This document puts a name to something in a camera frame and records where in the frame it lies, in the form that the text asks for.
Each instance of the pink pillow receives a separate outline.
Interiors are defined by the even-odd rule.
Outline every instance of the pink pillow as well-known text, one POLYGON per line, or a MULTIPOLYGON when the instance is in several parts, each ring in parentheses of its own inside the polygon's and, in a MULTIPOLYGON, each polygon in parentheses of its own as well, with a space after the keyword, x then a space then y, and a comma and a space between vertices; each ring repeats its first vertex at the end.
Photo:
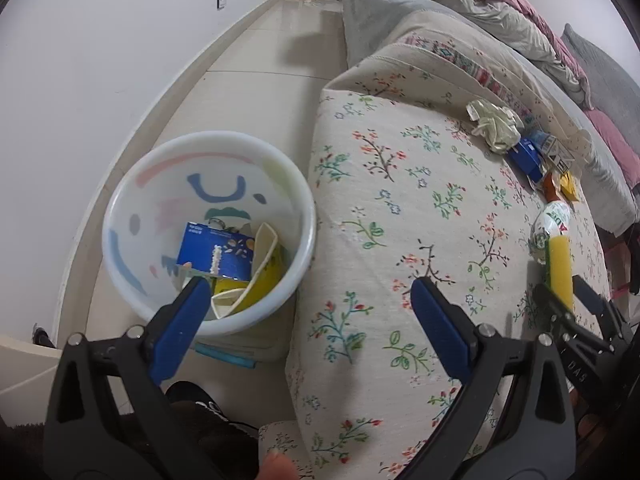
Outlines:
POLYGON ((640 157, 626 143, 625 137, 622 136, 620 130, 616 128, 606 113, 600 110, 587 110, 585 114, 613 153, 622 169, 626 183, 633 189, 640 183, 640 157))

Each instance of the crumpled plastic wrapper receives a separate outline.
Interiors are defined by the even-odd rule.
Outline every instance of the crumpled plastic wrapper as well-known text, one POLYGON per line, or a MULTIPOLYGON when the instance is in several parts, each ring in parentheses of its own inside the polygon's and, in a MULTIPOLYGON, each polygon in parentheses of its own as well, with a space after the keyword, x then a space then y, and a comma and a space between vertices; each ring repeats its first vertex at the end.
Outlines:
POLYGON ((509 148, 520 142, 519 129, 524 124, 516 113, 507 107, 498 107, 485 99, 476 99, 466 106, 466 111, 472 121, 478 126, 472 135, 484 137, 489 149, 504 155, 509 148))
POLYGON ((545 263, 545 244, 554 236, 569 236, 571 208, 561 200, 548 203, 531 226, 530 249, 533 257, 545 263))

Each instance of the floral tablecloth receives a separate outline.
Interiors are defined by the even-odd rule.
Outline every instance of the floral tablecloth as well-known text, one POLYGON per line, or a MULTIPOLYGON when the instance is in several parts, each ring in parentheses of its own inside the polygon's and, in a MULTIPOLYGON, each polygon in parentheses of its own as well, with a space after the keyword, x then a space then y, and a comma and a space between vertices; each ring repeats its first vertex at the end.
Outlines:
MULTIPOLYGON (((531 299, 543 267, 529 250, 545 202, 469 135, 465 106, 481 97, 510 106, 525 124, 576 133, 548 113, 548 96, 483 67, 481 50, 428 31, 421 39, 397 40, 322 92, 309 177, 318 241, 287 361, 297 421, 260 433, 262 450, 289 454, 304 478, 393 478, 454 401, 460 384, 444 373, 412 312, 417 276, 506 336, 533 337, 548 319, 531 299)), ((579 186, 578 195, 573 272, 608 296, 579 186)), ((580 304, 576 314, 597 330, 580 304)), ((508 386, 504 380, 470 456, 487 444, 508 386)))

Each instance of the gray bedsheet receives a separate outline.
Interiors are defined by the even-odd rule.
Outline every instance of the gray bedsheet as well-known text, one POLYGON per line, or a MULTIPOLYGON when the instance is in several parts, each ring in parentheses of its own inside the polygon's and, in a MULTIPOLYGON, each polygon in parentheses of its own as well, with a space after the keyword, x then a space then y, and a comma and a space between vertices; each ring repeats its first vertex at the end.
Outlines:
MULTIPOLYGON (((398 23, 416 10, 433 10, 453 16, 490 37, 463 16, 431 0, 342 0, 342 5, 349 66, 373 54, 398 23)), ((610 149, 578 105, 549 76, 515 50, 506 45, 504 47, 540 81, 569 117, 588 132, 594 150, 592 160, 583 168, 582 190, 595 223, 615 235, 622 234, 640 219, 640 215, 638 205, 610 149)))

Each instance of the blue box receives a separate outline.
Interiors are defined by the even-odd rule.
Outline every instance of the blue box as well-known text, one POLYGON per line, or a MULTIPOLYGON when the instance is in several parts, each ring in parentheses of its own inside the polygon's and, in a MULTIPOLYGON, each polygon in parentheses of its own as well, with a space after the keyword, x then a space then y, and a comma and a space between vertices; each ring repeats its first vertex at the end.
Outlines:
POLYGON ((544 176, 540 171, 540 155, 533 143, 523 137, 507 152, 507 157, 533 182, 539 182, 544 176))
POLYGON ((213 229, 208 225, 188 222, 182 236, 182 245, 176 263, 191 263, 193 269, 218 278, 251 280, 251 264, 254 260, 254 239, 240 233, 213 229), (213 253, 220 248, 218 272, 211 272, 213 253))

